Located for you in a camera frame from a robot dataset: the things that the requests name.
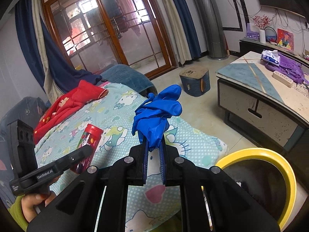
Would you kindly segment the green sleeve forearm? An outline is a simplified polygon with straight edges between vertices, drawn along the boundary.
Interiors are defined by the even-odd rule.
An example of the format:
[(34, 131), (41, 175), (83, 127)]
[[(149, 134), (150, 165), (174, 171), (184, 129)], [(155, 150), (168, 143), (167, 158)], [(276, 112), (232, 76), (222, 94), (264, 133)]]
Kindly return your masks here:
[(9, 213), (11, 214), (12, 218), (15, 220), (15, 222), (21, 227), (23, 231), (27, 230), (28, 227), (28, 221), (25, 219), (23, 210), (22, 210), (22, 205), (21, 205), (21, 200), (24, 196), (18, 196), (12, 204), (12, 206), (8, 209)]

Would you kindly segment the person's left hand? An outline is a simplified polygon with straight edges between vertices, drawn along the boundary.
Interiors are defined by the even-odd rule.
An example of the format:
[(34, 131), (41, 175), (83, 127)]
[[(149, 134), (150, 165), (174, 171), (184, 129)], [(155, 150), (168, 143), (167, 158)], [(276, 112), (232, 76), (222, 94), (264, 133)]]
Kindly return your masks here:
[(55, 192), (51, 191), (49, 195), (46, 194), (27, 194), (21, 199), (21, 207), (23, 215), (27, 222), (31, 222), (36, 216), (37, 212), (35, 207), (43, 204), (44, 207), (48, 206), (56, 197)]

